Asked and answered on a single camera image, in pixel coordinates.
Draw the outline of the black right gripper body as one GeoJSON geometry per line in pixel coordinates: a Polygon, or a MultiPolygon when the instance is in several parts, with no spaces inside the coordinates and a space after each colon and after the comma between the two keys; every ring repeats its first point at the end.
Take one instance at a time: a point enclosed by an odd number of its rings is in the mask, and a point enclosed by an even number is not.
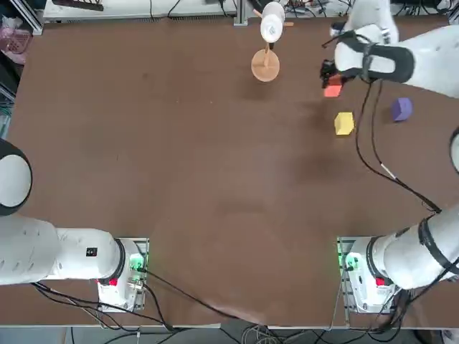
{"type": "Polygon", "coordinates": [[[320,68],[321,77],[340,77],[341,73],[336,68],[335,62],[333,60],[325,59],[322,61],[320,68]]]}

